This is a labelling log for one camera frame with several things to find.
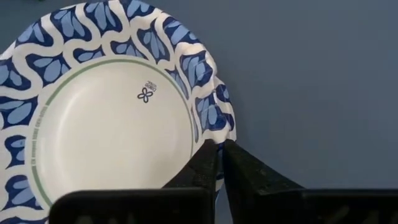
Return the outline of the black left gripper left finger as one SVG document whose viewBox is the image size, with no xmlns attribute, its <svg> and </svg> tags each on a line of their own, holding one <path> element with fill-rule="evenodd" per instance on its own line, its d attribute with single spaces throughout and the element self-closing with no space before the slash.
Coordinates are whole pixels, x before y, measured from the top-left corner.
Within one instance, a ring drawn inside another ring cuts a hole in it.
<svg viewBox="0 0 398 224">
<path fill-rule="evenodd" d="M 214 224 L 217 169 L 207 139 L 162 188 L 72 192 L 51 206 L 49 224 Z"/>
</svg>

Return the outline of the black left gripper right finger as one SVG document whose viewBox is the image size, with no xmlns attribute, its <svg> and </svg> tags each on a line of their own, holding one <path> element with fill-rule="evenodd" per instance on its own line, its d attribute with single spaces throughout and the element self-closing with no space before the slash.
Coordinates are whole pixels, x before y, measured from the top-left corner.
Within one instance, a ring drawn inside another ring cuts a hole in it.
<svg viewBox="0 0 398 224">
<path fill-rule="evenodd" d="M 398 189 L 306 189 L 232 140 L 223 169 L 233 224 L 398 224 Z"/>
</svg>

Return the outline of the blue patterned paper bowl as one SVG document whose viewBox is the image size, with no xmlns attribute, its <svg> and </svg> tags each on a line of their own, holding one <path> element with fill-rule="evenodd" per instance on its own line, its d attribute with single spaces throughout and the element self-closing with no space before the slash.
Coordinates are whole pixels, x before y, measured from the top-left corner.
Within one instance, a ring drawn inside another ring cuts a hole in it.
<svg viewBox="0 0 398 224">
<path fill-rule="evenodd" d="M 0 224 L 48 224 L 78 190 L 162 187 L 208 139 L 236 139 L 226 85 L 150 4 L 64 7 L 0 54 Z"/>
</svg>

